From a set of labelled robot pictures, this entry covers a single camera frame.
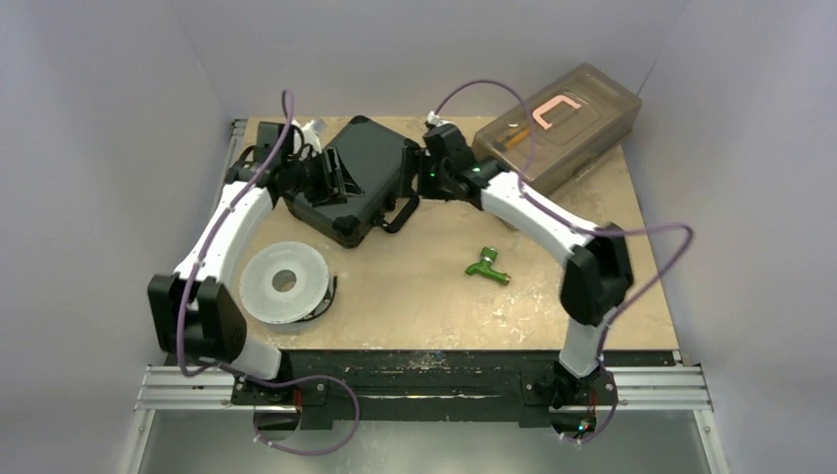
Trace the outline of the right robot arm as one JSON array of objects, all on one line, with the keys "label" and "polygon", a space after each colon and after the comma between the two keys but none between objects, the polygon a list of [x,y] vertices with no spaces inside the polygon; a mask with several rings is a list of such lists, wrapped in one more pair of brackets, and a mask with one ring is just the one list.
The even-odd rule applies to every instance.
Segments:
[{"label": "right robot arm", "polygon": [[458,200],[522,231],[562,268],[559,301],[567,334],[548,394],[554,408],[587,396],[605,372],[606,329],[635,278],[621,227],[598,227],[529,188],[501,160],[477,159],[460,128],[429,123],[417,152],[418,192]]}]

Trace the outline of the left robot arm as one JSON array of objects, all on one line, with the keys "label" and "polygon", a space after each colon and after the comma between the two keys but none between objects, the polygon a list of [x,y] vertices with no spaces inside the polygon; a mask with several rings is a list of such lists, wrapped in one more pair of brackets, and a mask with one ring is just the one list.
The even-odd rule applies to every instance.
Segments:
[{"label": "left robot arm", "polygon": [[304,124],[288,118],[270,123],[266,148],[246,148],[226,171],[220,201],[190,253],[168,276],[148,284],[149,304],[161,349],[175,356],[182,376],[193,378],[218,368],[246,382],[271,404],[280,404],[294,387],[334,383],[351,400],[357,397],[330,375],[291,374],[288,354],[255,338],[227,283],[257,228],[285,193],[318,190],[340,170],[326,158],[320,120]]}]

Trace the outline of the black poker set case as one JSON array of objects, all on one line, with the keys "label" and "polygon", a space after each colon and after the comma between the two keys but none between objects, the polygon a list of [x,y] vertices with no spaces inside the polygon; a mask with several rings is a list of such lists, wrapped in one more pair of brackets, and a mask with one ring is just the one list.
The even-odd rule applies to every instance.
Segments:
[{"label": "black poker set case", "polygon": [[337,149],[362,195],[315,206],[299,193],[287,195],[285,204],[291,215],[351,249],[384,222],[385,213],[395,207],[396,199],[414,196],[403,157],[406,151],[417,150],[419,144],[371,118],[355,116],[328,145]]}]

